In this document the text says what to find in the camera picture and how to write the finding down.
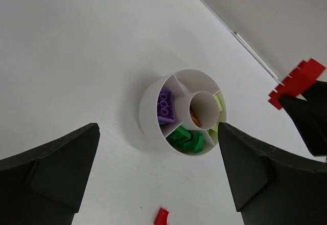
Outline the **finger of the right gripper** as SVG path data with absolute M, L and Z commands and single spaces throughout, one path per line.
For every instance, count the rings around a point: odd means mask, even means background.
M 316 81 L 301 94 L 304 99 L 282 95 L 278 101 L 295 124 L 308 151 L 326 156 L 326 82 Z

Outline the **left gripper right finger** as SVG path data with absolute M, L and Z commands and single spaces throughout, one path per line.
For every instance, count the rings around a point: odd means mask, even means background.
M 326 224 L 326 163 L 219 123 L 218 141 L 244 224 Z

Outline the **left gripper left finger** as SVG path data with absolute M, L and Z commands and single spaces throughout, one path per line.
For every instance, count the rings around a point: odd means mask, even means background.
M 1 224 L 71 224 L 100 139 L 97 123 L 1 160 Z

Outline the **purple red lego assembly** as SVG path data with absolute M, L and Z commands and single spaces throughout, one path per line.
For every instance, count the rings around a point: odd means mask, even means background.
M 281 83 L 276 86 L 268 95 L 268 102 L 276 109 L 282 109 L 278 99 L 283 96 L 297 97 L 312 86 L 319 76 L 325 71 L 326 67 L 310 58 L 308 61 L 302 60 Z

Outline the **green sloped lego piece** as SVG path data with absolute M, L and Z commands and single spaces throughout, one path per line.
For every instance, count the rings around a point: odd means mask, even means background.
M 200 132 L 195 132 L 192 140 L 192 151 L 194 154 L 200 153 L 204 146 L 204 135 Z

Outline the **green long lego brick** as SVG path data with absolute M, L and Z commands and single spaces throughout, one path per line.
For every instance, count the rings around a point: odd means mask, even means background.
M 196 146 L 196 142 L 194 140 L 188 140 L 188 141 L 179 141 L 175 144 L 175 148 L 182 153 L 189 153 L 191 151 L 194 151 Z

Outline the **yellow-green lego brick large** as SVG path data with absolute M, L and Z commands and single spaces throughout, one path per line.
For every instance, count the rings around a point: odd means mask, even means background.
M 220 100 L 219 100 L 218 95 L 214 95 L 214 98 L 215 98 L 216 103 L 217 103 L 217 105 L 218 105 L 219 112 L 223 111 L 223 107 L 222 107 L 222 104 L 221 104 L 221 102 L 220 102 Z

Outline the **brown lego plate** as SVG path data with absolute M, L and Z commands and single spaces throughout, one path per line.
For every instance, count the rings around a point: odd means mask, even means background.
M 190 108 L 190 115 L 191 115 L 191 119 L 194 122 L 194 124 L 197 127 L 202 127 L 201 121 L 199 120 L 199 118 L 196 116 L 196 114 L 194 113 L 194 111 L 191 108 Z

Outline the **green square lego brick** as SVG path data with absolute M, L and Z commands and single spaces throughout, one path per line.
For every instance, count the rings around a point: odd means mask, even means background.
M 191 133 L 182 126 L 177 127 L 166 137 L 168 143 L 173 147 L 178 147 L 191 139 Z

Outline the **small red lego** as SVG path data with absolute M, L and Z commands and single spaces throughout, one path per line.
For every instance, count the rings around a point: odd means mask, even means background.
M 164 208 L 160 208 L 153 224 L 168 225 L 168 217 L 169 217 L 169 211 Z

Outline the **purple square lego brick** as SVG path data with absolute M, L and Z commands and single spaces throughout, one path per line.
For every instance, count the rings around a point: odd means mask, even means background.
M 162 88 L 157 99 L 157 119 L 159 125 L 175 122 L 173 95 L 168 89 Z

